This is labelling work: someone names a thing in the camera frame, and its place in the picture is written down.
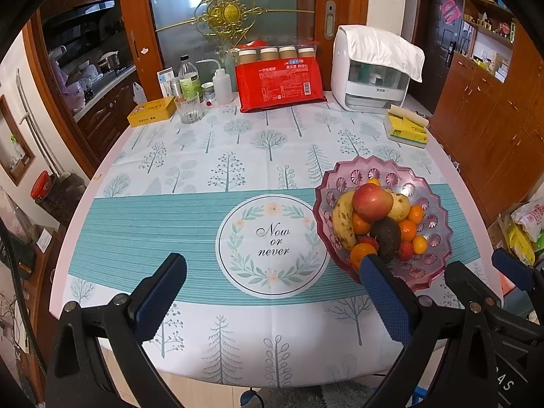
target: fruit bowl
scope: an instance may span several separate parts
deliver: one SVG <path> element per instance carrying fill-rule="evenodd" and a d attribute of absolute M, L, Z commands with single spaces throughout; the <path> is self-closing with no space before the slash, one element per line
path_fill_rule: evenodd
<path fill-rule="evenodd" d="M 411 205 L 419 204 L 425 210 L 417 234 L 426 238 L 427 251 L 405 262 L 394 258 L 387 266 L 412 291 L 429 288 L 432 280 L 444 272 L 446 259 L 452 254 L 450 240 L 453 232 L 448 226 L 448 212 L 440 204 L 440 197 L 432 193 L 427 181 L 415 176 L 409 167 L 399 167 L 391 160 L 382 161 L 376 156 L 357 156 L 353 161 L 336 163 L 334 170 L 326 172 L 321 185 L 316 188 L 313 214 L 319 237 L 336 265 L 361 283 L 359 272 L 349 263 L 349 250 L 342 247 L 334 233 L 332 213 L 342 193 L 357 189 L 371 178 L 377 178 L 382 188 L 404 194 Z"/>

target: screw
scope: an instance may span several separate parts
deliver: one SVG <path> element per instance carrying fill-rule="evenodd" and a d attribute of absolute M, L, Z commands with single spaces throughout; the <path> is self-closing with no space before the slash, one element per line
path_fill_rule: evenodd
<path fill-rule="evenodd" d="M 64 305 L 64 311 L 72 311 L 75 309 L 75 301 L 66 302 Z"/>
<path fill-rule="evenodd" d="M 430 297 L 428 297 L 426 294 L 422 294 L 417 298 L 417 301 L 420 303 L 422 307 L 431 307 L 433 304 L 433 301 Z"/>
<path fill-rule="evenodd" d="M 113 303 L 115 305 L 123 305 L 128 299 L 129 296 L 127 294 L 119 293 L 117 296 L 113 297 Z"/>
<path fill-rule="evenodd" d="M 478 302 L 471 302 L 469 308 L 473 313 L 479 313 L 481 311 L 481 305 Z"/>

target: glass cup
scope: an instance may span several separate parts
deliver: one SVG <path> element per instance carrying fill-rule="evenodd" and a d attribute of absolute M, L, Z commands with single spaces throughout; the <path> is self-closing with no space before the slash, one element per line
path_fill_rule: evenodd
<path fill-rule="evenodd" d="M 194 124 L 204 116 L 198 95 L 182 102 L 176 102 L 176 107 L 183 124 Z"/>

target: tablecloth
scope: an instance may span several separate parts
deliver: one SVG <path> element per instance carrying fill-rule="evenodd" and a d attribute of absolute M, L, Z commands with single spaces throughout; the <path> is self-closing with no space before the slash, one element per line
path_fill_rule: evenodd
<path fill-rule="evenodd" d="M 315 187 L 337 161 L 410 166 L 441 196 L 453 254 L 486 281 L 474 236 L 425 149 L 386 138 L 383 116 L 334 102 L 134 129 L 103 177 L 75 245 L 63 303 L 130 293 L 170 252 L 187 282 L 144 349 L 159 369 L 242 386 L 302 386 L 389 368 L 391 340 L 364 288 L 316 234 Z M 443 276 L 418 294 L 459 306 Z"/>

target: banana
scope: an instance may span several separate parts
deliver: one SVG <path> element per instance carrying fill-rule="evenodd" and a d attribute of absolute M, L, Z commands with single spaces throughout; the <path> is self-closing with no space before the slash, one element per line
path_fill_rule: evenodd
<path fill-rule="evenodd" d="M 342 246 L 348 250 L 357 244 L 352 224 L 353 193 L 355 193 L 354 190 L 344 193 L 333 209 L 333 229 Z"/>

